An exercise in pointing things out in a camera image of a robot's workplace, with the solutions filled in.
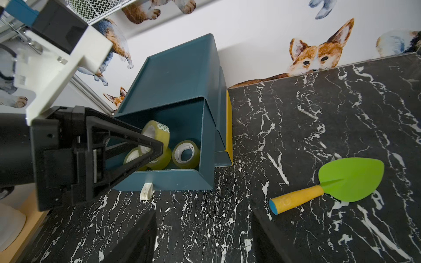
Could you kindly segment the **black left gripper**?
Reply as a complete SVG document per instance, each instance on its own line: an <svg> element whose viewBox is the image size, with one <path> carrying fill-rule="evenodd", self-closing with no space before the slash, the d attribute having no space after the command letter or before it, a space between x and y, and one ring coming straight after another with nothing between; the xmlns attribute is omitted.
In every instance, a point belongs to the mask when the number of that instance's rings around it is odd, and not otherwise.
<svg viewBox="0 0 421 263"><path fill-rule="evenodd" d="M163 143L89 107L54 106L30 126L38 208L41 211L96 199L163 154ZM107 160L136 146L150 151L114 167Z"/></svg>

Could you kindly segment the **teal top drawer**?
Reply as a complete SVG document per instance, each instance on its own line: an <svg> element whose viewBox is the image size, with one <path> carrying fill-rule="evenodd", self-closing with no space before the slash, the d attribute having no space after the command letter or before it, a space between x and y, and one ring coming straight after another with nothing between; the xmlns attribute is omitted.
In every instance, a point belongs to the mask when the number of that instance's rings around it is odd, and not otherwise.
<svg viewBox="0 0 421 263"><path fill-rule="evenodd" d="M169 142L148 169L135 172L115 186L119 191L140 191L150 183L156 191L211 190L214 185L216 126L203 98L142 111L120 111L116 118L145 135L158 137L168 128Z"/></svg>

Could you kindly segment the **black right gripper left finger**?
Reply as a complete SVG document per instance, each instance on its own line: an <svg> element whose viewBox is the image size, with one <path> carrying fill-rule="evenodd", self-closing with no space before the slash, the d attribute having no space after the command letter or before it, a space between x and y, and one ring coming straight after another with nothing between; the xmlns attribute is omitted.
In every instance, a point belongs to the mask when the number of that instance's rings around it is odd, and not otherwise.
<svg viewBox="0 0 421 263"><path fill-rule="evenodd" d="M152 263L156 236L156 212L152 210L140 217L102 263Z"/></svg>

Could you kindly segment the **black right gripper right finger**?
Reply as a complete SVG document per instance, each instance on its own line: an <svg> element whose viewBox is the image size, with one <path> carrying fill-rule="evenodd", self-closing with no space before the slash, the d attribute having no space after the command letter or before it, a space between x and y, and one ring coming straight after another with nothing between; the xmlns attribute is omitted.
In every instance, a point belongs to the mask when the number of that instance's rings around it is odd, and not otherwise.
<svg viewBox="0 0 421 263"><path fill-rule="evenodd" d="M295 263L296 253L284 233L259 211L252 214L253 250L257 263Z"/></svg>

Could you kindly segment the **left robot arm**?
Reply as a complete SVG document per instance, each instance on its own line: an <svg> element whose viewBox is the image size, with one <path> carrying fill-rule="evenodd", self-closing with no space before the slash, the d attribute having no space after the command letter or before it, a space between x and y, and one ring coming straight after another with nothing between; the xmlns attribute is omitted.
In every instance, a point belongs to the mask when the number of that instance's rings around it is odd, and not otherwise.
<svg viewBox="0 0 421 263"><path fill-rule="evenodd" d="M89 202L163 154L163 143L92 108L1 115L1 188L34 183L38 208Z"/></svg>

